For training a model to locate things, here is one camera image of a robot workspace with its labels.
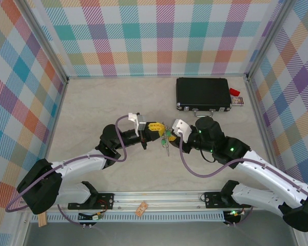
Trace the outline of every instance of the table surface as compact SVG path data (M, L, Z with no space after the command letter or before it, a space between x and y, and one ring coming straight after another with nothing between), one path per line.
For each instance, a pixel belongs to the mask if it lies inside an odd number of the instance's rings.
M239 138L266 159L263 143L242 77L228 77L230 88L241 92L243 107L229 112L215 112L227 136ZM98 145L103 128L129 112L146 116L147 121L172 125L180 118L193 125L198 119L192 112L176 109L176 78L100 78L71 80L53 142L49 161L58 161L87 153ZM119 128L126 131L133 123L122 120ZM197 178L183 166L179 150L170 145L167 156L161 141L149 142L147 150L141 145L127 148L123 163L85 174L73 182L89 181L99 191L184 191L218 190L232 179L253 188L264 188L253 178L227 168L212 178ZM205 162L199 151L185 154L189 166L199 174L215 171L219 163Z

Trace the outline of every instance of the metal frame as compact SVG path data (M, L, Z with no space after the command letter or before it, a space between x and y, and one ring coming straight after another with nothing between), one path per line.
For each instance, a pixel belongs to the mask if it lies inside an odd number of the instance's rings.
M281 7L280 12L278 13L278 16L276 20L273 23L273 27L269 31L257 57L255 58L254 62L252 63L248 77L251 79L251 77L255 74L255 72L259 69L264 57L266 56L270 46L275 41L275 38L277 37L279 31L281 30L285 19L287 18L288 14L292 10L294 4L297 2L297 0L285 0L283 6Z
M46 25L47 30L50 33L57 50L59 51L62 59L65 62L65 68L66 68L67 73L70 76L76 75L75 70L74 70L74 66L72 65L70 59L68 58L66 50L64 49L63 44L62 44L57 32L55 31L55 28L54 28L52 22L50 21L49 15L48 15L45 7L43 6L41 0L33 0L33 3L35 5L35 8L37 9L42 21Z
M106 222L225 222L223 211L196 211L196 212L146 212L138 217L135 212L105 212L105 216L98 220L79 220L78 212L67 212L65 215L75 222L106 223ZM68 222L60 212L48 212L48 223ZM37 215L32 215L31 223L38 223Z
M226 73L226 74L212 74L212 75L180 75L185 78L222 78L222 77L242 77L243 73ZM134 76L134 75L119 75L118 78L134 78L134 77L145 77L145 78L179 78L177 74L170 75L144 75L144 76ZM117 78L116 76L70 76L71 81L75 79L107 79L107 78Z
M308 233L293 229L295 240L300 246L308 246Z
M274 11L275 11L278 3L279 3L279 0L271 0L269 5L268 5L268 8L267 8L267 10L264 14L264 17L260 22L257 33L253 37L253 40L252 40L252 42L249 46L247 56L246 56L242 66L241 66L240 72L242 72L243 74L246 73L246 68L247 68L248 64L250 63L251 57L252 57L253 53L255 52L256 47L258 45L258 42L260 41L261 36L264 33L264 31L267 27L267 24L269 23L269 21L271 19L271 16L274 14Z
M275 156L275 151L273 148L273 145L269 139L269 134L267 131L267 127L265 124L265 121L263 119L263 115L261 113L260 107L259 107L259 102L256 97L255 90L252 86L252 83L244 76L244 82L245 82L245 87L247 90L247 93L250 98L250 103L253 108L253 113L255 115L255 119L258 125L259 133L261 136L261 140L263 142L263 146L265 148L265 152L267 154L268 162L271 163L274 166L277 166L277 160Z
M46 37L46 34L43 32L40 24L38 23L35 16L33 15L33 12L30 9L29 5L26 3L25 0L15 0L15 3L17 7L19 8L20 12L23 14L23 17L26 19L27 23L29 24L40 46L43 48L43 50L47 54L50 62L52 63L58 75L60 76L61 80L64 81L65 84L67 84L68 75L65 72L60 60L56 56L56 53L52 49L49 43L49 40Z
M49 134L48 145L47 145L47 149L46 149L46 153L45 153L45 158L47 158L48 155L49 155L49 151L50 151L50 148L51 148L51 145L52 145L52 141L53 141L53 136L55 134L56 127L57 127L57 124L58 124L58 119L59 119L61 111L62 111L63 102L64 102L65 95L66 95L66 92L67 92L68 84L69 84L69 80L67 80L67 82L63 85L62 97L61 97L61 100L60 100L60 104L58 106L58 110L57 110L55 121L53 123L52 130L51 130L51 132Z
M148 208L146 212L195 212L195 211L226 211L235 208L207 209L205 202L200 197L204 192L220 192L220 190L205 191L138 191L138 192L102 192L114 193L114 204L112 212L135 212L141 202L146 202ZM69 212L94 213L97 210L65 210ZM51 207L48 212L58 212L56 206Z
M12 221L16 226L11 233L12 238L7 244L8 246L20 246L24 244L31 217L32 214L29 212L17 212L16 220Z

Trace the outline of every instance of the plaid wall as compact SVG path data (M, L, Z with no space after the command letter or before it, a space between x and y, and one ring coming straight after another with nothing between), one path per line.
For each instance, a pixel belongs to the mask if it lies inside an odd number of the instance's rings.
M252 78L279 167L308 183L308 0L298 0Z
M255 59L257 58L257 55L260 51L260 49L262 48L266 38L267 38L267 35L268 33L270 32L270 30L272 29L273 25L274 25L274 21L276 20L279 12L281 11L282 9L282 6L283 6L283 3L285 2L285 0L278 0L278 4L276 5L274 11L273 11L273 14L271 15L266 27L265 27L265 30L263 31L263 33L261 34L261 37L256 45L256 48L254 50L254 52L252 53L252 56L251 56L251 59L250 59L250 62L248 63L246 69L245 69L245 73L248 73L249 70L250 70L250 67L252 66L253 62L255 61Z
M13 0L0 0L0 245L15 213L4 207L44 157L63 83Z
M243 74L266 24L276 16L271 6L278 4L278 0L28 2L72 76Z

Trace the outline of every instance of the purple cable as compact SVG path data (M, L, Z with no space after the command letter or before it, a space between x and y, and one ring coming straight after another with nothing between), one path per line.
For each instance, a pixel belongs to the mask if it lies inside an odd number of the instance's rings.
M61 215L62 215L68 222L71 222L72 224L74 224L74 225L76 225L76 226L82 226L81 224L79 224L79 223L77 223L77 222L71 220L69 217L67 217L67 215L63 213L63 211L62 211L62 209L61 209L61 207L60 207L59 204L57 204L57 208L58 208L59 212L61 213Z
M253 206L251 207L251 209L250 209L250 211L247 213L247 215L245 216L245 218L244 219L242 219L240 222L238 222L237 224L242 224L242 223L244 223L250 216L251 216L251 214L252 214L252 211L253 211Z
M118 160L118 159L114 159L112 157L109 157L109 156L105 156L105 155L85 155L85 156L79 156L79 157L76 157L74 159L70 159L66 162L64 162L62 165L59 165L51 170L49 170L48 172L46 172L45 174L41 175L39 178L37 178L32 184L30 184L30 186L28 186L26 189L24 189L22 192L20 192L14 199L12 199L8 205L6 206L5 208L5 211L7 213L11 213L11 212L16 212L16 211L19 211L19 210L22 210L22 209L25 209L27 208L28 206L25 205L23 207L19 207L17 209L9 209L17 200L19 200L26 192L28 192L33 186L35 186L37 183L39 183L43 178L47 177L50 173L56 171L57 169L59 168L63 168L64 166L74 162L74 161L77 161L77 160L82 160L82 159L85 159L85 158L90 158L90 157L102 157L102 158L105 158L105 159L109 159L109 160L113 160L113 161L116 161L116 162L124 162L126 159L127 159L127 151L126 151L126 148L125 148L125 145L123 143L123 140L122 140L122 137L121 137L121 134L120 134L120 130L119 130L119 127L118 127L118 123L121 119L124 119L124 118L128 118L128 115L124 115L120 118L117 119L117 121L115 122L115 130L117 132L117 135L118 135L118 138L120 140L120 143L121 143L121 147L123 149L123 153L124 153L124 157L123 159L121 160Z
M181 160L184 164L184 166L186 167L186 169L192 173L192 175L199 177L199 178L210 178L212 176L215 176L216 174L220 173L222 170L224 170L225 168L229 167L231 164L234 164L236 162L240 162L240 161L248 161L248 162L252 162L254 164L258 164L262 167L265 166L265 164L258 162L256 160L251 160L251 159L246 159L246 158L240 158L240 159L235 159L235 160L231 160L230 162L226 163L225 165L223 165L221 168L219 168L218 170L214 171L213 173L210 174L198 174L196 172L194 172L192 169L189 168L189 166L187 165L185 158L183 156L183 134L180 133L180 143L179 143L179 153L180 153L180 157ZM276 174L278 177L284 179L286 182L288 182L289 184L291 184L292 186L294 186L295 188L297 188L297 190L301 191L303 194L305 194L306 196L308 196L308 192L305 191L303 188L301 188L300 186L298 186L297 184L293 183L292 181L288 180L287 178L285 178L282 174L280 174L279 172L275 171L274 169L270 168L270 167L265 167L268 170L270 170L272 173Z

